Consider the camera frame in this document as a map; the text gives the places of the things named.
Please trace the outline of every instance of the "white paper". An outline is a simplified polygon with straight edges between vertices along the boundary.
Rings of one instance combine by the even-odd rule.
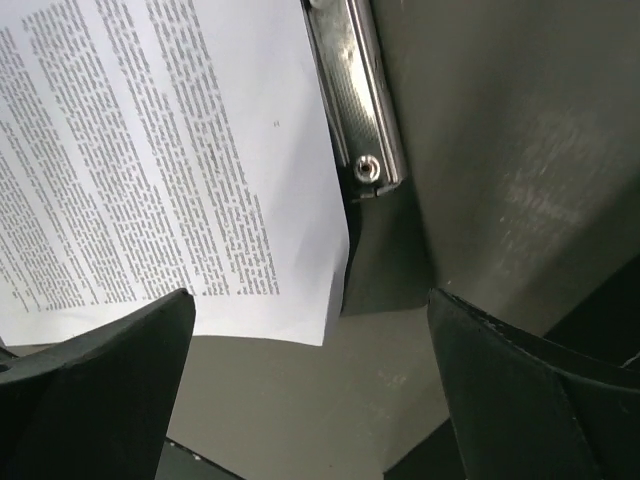
[[[298,0],[4,0],[0,336],[179,287],[199,335],[319,345],[348,235]]]

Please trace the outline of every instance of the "document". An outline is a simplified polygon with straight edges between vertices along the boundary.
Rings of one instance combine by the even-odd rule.
[[[322,344],[347,225],[298,0],[3,0],[0,337],[180,287],[196,335]]]

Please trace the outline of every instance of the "silver metal plate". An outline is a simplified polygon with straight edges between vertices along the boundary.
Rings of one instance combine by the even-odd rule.
[[[309,0],[305,8],[339,167],[352,196],[392,191],[407,169],[367,0]]]

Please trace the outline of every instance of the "black plastic part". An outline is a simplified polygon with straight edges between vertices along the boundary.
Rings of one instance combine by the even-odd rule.
[[[429,325],[469,479],[640,478],[640,376],[441,290]]]
[[[176,291],[0,373],[0,478],[153,480],[195,321]]]

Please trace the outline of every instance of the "printed page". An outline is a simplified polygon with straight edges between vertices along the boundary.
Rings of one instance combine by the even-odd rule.
[[[0,337],[180,287],[197,335],[320,345],[348,235],[298,0],[4,0]]]

